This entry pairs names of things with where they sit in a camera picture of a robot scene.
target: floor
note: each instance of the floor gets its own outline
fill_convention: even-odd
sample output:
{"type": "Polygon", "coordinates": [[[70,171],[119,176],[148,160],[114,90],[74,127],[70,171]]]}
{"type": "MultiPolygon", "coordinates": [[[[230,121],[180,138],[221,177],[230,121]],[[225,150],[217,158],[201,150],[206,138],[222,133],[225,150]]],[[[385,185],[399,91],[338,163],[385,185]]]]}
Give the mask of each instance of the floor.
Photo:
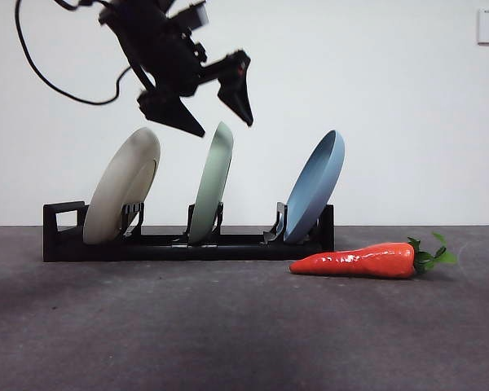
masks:
{"type": "Polygon", "coordinates": [[[459,263],[390,280],[43,263],[40,227],[0,227],[0,391],[489,390],[489,226],[344,226],[336,246],[434,250],[431,231],[459,263]]]}

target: orange carrot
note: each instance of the orange carrot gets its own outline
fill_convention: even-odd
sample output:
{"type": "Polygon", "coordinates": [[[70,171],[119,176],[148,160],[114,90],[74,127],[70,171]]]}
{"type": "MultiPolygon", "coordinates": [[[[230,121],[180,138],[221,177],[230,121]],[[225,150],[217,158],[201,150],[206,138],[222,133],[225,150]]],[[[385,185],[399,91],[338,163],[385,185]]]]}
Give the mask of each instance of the orange carrot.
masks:
{"type": "Polygon", "coordinates": [[[375,244],[360,250],[314,254],[290,266],[296,275],[371,275],[406,279],[415,272],[425,273],[438,263],[456,263],[456,256],[446,249],[446,240],[433,232],[442,247],[432,255],[420,250],[420,240],[408,243],[375,244]]]}
{"type": "Polygon", "coordinates": [[[290,266],[296,275],[372,275],[406,279],[415,251],[407,243],[375,244],[360,250],[311,255],[290,266]]]}

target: black cable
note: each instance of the black cable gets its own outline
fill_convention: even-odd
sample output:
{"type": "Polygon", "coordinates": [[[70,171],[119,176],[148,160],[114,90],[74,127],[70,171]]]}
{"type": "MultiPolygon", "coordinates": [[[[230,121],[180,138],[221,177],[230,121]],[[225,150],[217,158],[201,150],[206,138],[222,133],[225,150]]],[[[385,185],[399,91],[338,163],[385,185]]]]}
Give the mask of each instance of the black cable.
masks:
{"type": "MultiPolygon", "coordinates": [[[[22,28],[20,26],[20,3],[21,3],[21,1],[22,0],[16,0],[16,5],[15,5],[16,32],[18,33],[18,38],[20,39],[20,44],[22,45],[22,49],[24,50],[25,57],[27,58],[29,65],[31,66],[33,71],[38,75],[38,77],[40,77],[40,79],[42,79],[42,81],[44,83],[46,83],[54,91],[59,92],[60,94],[65,95],[68,98],[70,98],[72,100],[76,100],[80,103],[92,104],[94,106],[101,106],[104,104],[114,102],[118,98],[118,96],[120,95],[120,81],[126,75],[126,73],[131,70],[131,67],[127,67],[126,69],[124,69],[123,72],[121,72],[120,76],[116,79],[116,94],[108,100],[104,100],[101,102],[94,102],[94,101],[78,98],[77,96],[74,96],[74,95],[70,94],[69,92],[61,90],[60,88],[58,88],[57,86],[52,84],[50,81],[48,81],[42,75],[42,73],[38,70],[38,68],[34,64],[33,59],[31,58],[31,55],[29,54],[29,50],[27,49],[27,45],[26,45],[25,40],[24,40],[24,34],[22,34],[22,28]]],[[[71,4],[68,4],[63,0],[55,0],[55,2],[57,2],[59,5],[61,5],[63,8],[65,8],[66,10],[69,10],[69,11],[75,11],[78,7],[91,5],[93,2],[99,2],[99,3],[103,4],[104,6],[106,6],[106,4],[110,6],[109,3],[104,2],[102,0],[80,0],[80,2],[78,2],[77,6],[73,6],[71,4]]]]}

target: green leaves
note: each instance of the green leaves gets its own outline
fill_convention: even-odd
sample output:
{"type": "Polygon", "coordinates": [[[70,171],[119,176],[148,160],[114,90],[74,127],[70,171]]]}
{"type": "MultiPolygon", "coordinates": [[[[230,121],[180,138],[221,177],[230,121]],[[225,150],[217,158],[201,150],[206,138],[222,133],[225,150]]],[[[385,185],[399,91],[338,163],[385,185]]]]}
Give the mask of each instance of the green leaves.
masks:
{"type": "Polygon", "coordinates": [[[435,238],[437,238],[440,241],[441,244],[443,244],[444,246],[447,246],[446,240],[444,239],[444,237],[442,235],[440,235],[437,232],[431,232],[431,234],[433,234],[433,236],[435,238]]]}
{"type": "Polygon", "coordinates": [[[415,250],[413,266],[419,275],[424,274],[426,271],[432,270],[437,263],[456,263],[456,255],[447,251],[447,243],[445,238],[437,232],[432,232],[432,234],[442,244],[442,247],[436,251],[434,256],[426,251],[421,251],[420,240],[408,236],[408,243],[415,250]]]}

